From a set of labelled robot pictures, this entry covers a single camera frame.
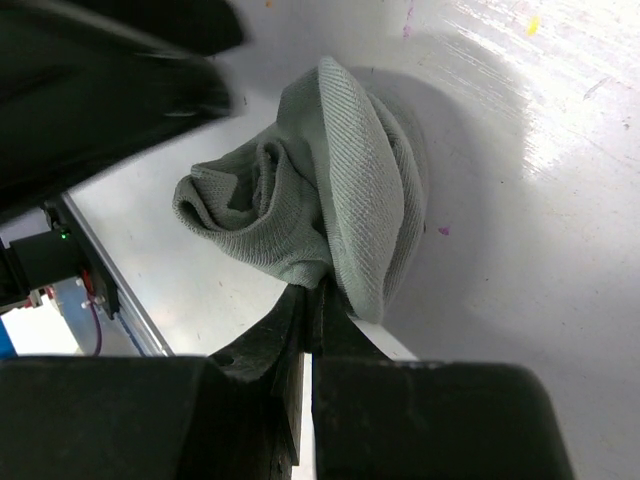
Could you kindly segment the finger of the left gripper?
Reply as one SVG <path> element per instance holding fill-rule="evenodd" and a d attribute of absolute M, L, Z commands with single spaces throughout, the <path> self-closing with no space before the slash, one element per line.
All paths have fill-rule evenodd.
<path fill-rule="evenodd" d="M 199 55 L 88 9 L 1 13 L 1 206 L 28 210 L 233 110 Z"/>
<path fill-rule="evenodd" d="M 226 1 L 76 0 L 74 3 L 199 55 L 215 55 L 245 40 L 240 19 Z"/>

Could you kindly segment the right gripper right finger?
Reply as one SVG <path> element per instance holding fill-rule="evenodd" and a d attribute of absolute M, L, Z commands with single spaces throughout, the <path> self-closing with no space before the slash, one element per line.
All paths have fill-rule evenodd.
<path fill-rule="evenodd" d="M 312 291 L 312 355 L 389 360 L 349 318 L 346 301 L 331 277 Z"/>

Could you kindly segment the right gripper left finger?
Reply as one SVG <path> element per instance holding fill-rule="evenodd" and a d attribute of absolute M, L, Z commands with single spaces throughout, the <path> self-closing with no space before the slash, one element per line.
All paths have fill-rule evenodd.
<path fill-rule="evenodd" d="M 305 289 L 289 285 L 261 320 L 210 356 L 228 377 L 259 387 L 286 453 L 279 465 L 300 463 L 304 316 Z"/>

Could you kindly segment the grey ankle sock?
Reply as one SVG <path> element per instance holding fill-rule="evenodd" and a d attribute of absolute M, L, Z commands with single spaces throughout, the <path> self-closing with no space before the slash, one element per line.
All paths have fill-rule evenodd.
<path fill-rule="evenodd" d="M 229 257 L 315 289 L 378 324 L 425 227 L 428 172 L 410 108 L 325 57 L 282 92 L 272 125 L 194 165 L 177 217 Z"/>

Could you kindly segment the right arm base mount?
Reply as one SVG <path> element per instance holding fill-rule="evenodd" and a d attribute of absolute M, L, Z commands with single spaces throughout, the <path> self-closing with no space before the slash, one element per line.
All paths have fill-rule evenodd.
<path fill-rule="evenodd" d="M 120 311 L 118 287 L 97 249 L 61 196 L 44 203 L 49 229 L 1 246 L 1 310 L 27 303 L 35 291 L 73 277 L 110 319 Z"/>

